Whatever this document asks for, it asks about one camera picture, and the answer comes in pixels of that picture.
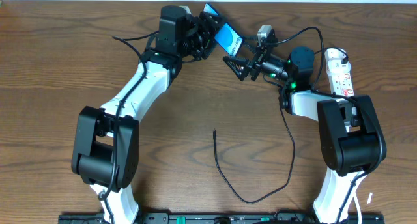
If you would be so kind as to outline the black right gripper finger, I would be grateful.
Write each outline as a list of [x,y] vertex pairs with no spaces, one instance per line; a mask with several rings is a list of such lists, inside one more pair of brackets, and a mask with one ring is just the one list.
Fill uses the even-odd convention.
[[250,60],[240,57],[223,57],[224,63],[232,69],[233,73],[238,77],[240,81],[244,81],[250,72]]
[[243,45],[251,53],[257,53],[259,51],[259,49],[258,49],[258,38],[256,36],[244,36],[243,37]]

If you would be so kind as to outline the blue Samsung Galaxy smartphone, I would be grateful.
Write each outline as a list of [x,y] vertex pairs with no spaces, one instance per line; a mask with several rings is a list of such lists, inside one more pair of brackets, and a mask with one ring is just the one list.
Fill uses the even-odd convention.
[[202,11],[203,24],[208,29],[208,55],[219,45],[228,56],[236,57],[243,45],[243,37],[230,25],[228,19],[220,14],[212,4],[205,3]]

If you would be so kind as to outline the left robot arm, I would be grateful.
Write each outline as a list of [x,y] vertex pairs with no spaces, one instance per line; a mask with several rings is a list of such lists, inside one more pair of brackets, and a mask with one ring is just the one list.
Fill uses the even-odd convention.
[[139,205],[131,181],[139,161],[140,122],[178,76],[185,57],[193,62],[208,58],[226,22],[218,12],[193,16],[187,6],[168,5],[161,9],[158,30],[145,35],[143,52],[132,45],[133,38],[116,38],[138,56],[137,70],[110,101],[99,108],[86,106],[79,114],[71,169],[95,191],[104,209],[86,221],[135,222]]

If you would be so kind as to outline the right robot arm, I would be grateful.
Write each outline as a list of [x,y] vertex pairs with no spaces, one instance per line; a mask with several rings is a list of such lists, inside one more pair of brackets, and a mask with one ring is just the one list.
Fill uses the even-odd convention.
[[349,205],[363,179],[386,157],[386,143],[373,102],[368,95],[354,95],[347,54],[339,48],[323,48],[328,68],[329,93],[315,90],[309,79],[315,52],[299,46],[287,59],[272,54],[278,41],[262,37],[252,59],[224,57],[239,80],[270,76],[279,90],[282,113],[307,117],[319,124],[320,148],[327,166],[319,196],[313,202],[315,221],[348,221]]

